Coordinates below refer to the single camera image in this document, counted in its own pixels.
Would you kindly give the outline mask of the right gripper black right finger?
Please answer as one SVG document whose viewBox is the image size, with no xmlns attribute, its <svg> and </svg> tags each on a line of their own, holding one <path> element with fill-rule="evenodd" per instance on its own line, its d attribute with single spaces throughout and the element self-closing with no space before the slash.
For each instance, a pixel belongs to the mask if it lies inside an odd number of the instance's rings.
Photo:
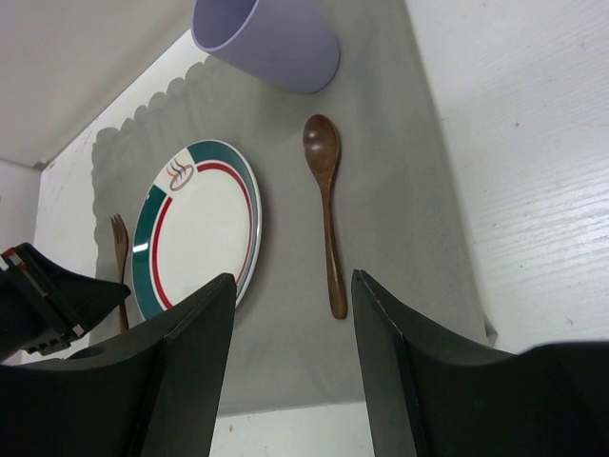
<svg viewBox="0 0 609 457">
<path fill-rule="evenodd" d="M 520 354 L 469 340 L 353 273 L 352 309 L 378 456 L 604 456 L 608 346 Z"/>
</svg>

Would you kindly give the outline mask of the brown wooden fork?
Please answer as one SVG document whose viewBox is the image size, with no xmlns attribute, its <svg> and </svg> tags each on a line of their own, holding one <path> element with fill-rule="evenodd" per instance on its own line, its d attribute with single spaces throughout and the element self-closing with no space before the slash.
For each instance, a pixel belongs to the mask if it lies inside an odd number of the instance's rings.
<svg viewBox="0 0 609 457">
<path fill-rule="evenodd" d="M 128 258 L 128 231 L 122 217 L 115 214 L 110 218 L 114 240 L 115 259 L 118 271 L 118 279 L 121 284 L 125 282 L 125 270 Z M 119 324 L 120 331 L 125 332 L 129 329 L 128 313 L 125 302 L 119 305 Z"/>
</svg>

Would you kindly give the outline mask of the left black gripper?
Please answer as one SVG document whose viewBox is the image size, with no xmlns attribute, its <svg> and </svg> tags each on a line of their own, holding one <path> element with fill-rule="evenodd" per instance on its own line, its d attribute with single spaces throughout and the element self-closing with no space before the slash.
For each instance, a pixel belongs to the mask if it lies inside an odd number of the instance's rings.
<svg viewBox="0 0 609 457">
<path fill-rule="evenodd" d="M 62 268 L 29 243 L 8 248 L 1 253 L 1 360 L 69 348 L 129 295 L 127 285 Z"/>
</svg>

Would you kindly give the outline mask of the grey cloth placemat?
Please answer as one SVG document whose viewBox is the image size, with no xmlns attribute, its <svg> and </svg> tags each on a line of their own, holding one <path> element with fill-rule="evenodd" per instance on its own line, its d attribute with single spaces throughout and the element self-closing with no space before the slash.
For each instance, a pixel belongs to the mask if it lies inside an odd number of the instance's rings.
<svg viewBox="0 0 609 457">
<path fill-rule="evenodd" d="M 97 274 L 115 273 L 109 218 L 133 225 L 161 167 L 198 140 L 248 160 L 262 194 L 263 240 L 235 317 L 223 415 L 358 402 L 353 325 L 329 311 L 318 187 L 302 133 L 315 113 L 342 138 L 334 217 L 345 275 L 362 269 L 402 302 L 487 344 L 440 122 L 402 1 L 322 1 L 341 64 L 313 95 L 276 89 L 210 57 L 176 74 L 92 148 Z"/>
</svg>

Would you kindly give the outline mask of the white plate green red rim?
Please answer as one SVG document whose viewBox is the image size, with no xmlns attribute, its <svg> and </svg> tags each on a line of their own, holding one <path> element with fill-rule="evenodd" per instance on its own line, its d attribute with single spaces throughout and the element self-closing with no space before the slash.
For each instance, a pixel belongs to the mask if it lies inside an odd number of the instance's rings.
<svg viewBox="0 0 609 457">
<path fill-rule="evenodd" d="M 143 318 L 177 306 L 221 273 L 233 275 L 243 299 L 262 234 L 261 193 L 237 149 L 206 139 L 177 152 L 153 180 L 135 225 L 131 277 Z"/>
</svg>

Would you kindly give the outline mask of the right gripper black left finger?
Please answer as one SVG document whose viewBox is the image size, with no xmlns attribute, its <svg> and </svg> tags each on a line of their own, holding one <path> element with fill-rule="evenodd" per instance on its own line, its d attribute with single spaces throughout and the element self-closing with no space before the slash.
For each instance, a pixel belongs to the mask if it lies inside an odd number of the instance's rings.
<svg viewBox="0 0 609 457">
<path fill-rule="evenodd" d="M 223 273 L 66 359 L 1 369 L 5 456 L 206 456 L 236 305 Z"/>
</svg>

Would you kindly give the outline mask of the brown wooden spoon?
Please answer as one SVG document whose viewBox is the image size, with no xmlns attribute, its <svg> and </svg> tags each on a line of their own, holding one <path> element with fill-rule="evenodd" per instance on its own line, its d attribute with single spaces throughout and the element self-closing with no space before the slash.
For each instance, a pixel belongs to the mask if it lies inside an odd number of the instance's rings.
<svg viewBox="0 0 609 457">
<path fill-rule="evenodd" d="M 340 135 L 332 121 L 314 114 L 304 124 L 304 157 L 321 194 L 324 218 L 324 248 L 329 305 L 337 320 L 347 317 L 348 307 L 334 228 L 332 190 L 341 158 Z"/>
</svg>

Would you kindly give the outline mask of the purple cup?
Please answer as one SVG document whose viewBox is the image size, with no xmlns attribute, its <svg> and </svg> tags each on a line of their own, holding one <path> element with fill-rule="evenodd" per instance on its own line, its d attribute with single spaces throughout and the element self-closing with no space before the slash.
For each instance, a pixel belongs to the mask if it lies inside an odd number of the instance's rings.
<svg viewBox="0 0 609 457">
<path fill-rule="evenodd" d="M 197 1 L 191 35 L 228 65 L 299 93 L 323 89 L 341 60 L 339 40 L 312 1 Z"/>
</svg>

